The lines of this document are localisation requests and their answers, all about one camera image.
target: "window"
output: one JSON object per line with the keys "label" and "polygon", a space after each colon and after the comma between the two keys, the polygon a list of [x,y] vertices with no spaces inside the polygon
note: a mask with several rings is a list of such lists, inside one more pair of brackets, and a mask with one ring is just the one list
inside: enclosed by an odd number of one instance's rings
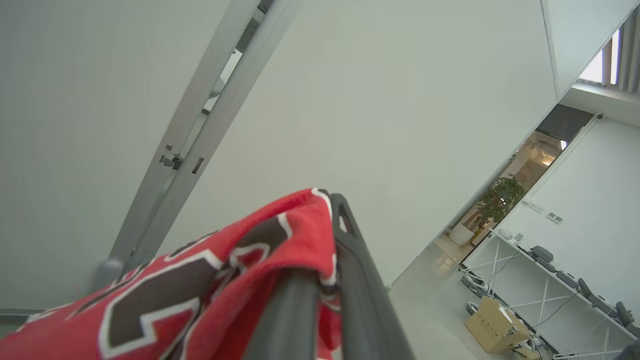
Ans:
{"label": "window", "polygon": [[[600,50],[596,57],[591,60],[591,63],[587,66],[586,69],[584,69],[584,72],[582,72],[579,77],[583,80],[592,81],[594,83],[605,83],[605,81],[607,80],[604,78],[605,75],[611,73],[611,76],[608,80],[610,84],[615,85],[618,82],[619,51],[620,29],[616,30],[609,43],[607,43],[604,49]],[[611,61],[605,61],[609,59],[605,59],[604,56],[610,56]],[[611,64],[610,72],[609,69],[605,69],[605,64]]]}

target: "wall outlet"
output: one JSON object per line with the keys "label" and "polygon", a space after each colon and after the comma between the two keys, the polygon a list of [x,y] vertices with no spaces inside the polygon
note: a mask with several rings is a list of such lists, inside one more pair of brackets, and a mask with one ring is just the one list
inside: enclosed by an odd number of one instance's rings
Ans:
{"label": "wall outlet", "polygon": [[544,210],[545,210],[542,206],[540,206],[540,205],[536,204],[536,203],[535,203],[535,202],[533,202],[533,201],[531,201],[531,202],[530,202],[530,203],[528,203],[527,205],[529,205],[529,207],[530,207],[530,208],[532,208],[533,210],[535,210],[535,211],[537,211],[538,213],[541,213],[541,214],[542,214],[542,211],[544,211]]}
{"label": "wall outlet", "polygon": [[555,222],[556,224],[560,224],[564,219],[562,219],[561,217],[557,216],[554,213],[549,213],[549,215],[547,215],[547,219]]}

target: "white planter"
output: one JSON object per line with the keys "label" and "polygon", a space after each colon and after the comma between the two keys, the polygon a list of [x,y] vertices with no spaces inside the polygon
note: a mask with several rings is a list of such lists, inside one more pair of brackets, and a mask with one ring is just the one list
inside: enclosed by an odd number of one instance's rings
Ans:
{"label": "white planter", "polygon": [[464,245],[466,242],[471,240],[475,233],[469,229],[467,229],[462,223],[457,223],[456,226],[449,233],[449,238],[453,240],[454,243],[458,245]]}

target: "cardboard box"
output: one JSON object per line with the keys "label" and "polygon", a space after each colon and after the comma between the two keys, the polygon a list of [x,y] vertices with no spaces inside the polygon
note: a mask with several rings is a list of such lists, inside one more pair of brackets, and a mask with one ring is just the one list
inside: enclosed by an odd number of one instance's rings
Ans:
{"label": "cardboard box", "polygon": [[524,356],[526,360],[540,360],[540,354],[533,352],[528,348],[517,348],[514,351]]}
{"label": "cardboard box", "polygon": [[486,352],[505,352],[531,337],[527,327],[499,302],[482,297],[480,309],[465,326]]}

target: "black metal bar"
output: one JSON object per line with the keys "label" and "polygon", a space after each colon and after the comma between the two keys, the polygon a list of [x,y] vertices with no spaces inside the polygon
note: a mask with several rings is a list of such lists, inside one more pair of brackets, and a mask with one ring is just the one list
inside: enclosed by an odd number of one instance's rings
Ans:
{"label": "black metal bar", "polygon": [[334,193],[331,204],[344,359],[415,359],[347,200]]}
{"label": "black metal bar", "polygon": [[314,360],[317,340],[317,273],[283,270],[243,360]]}

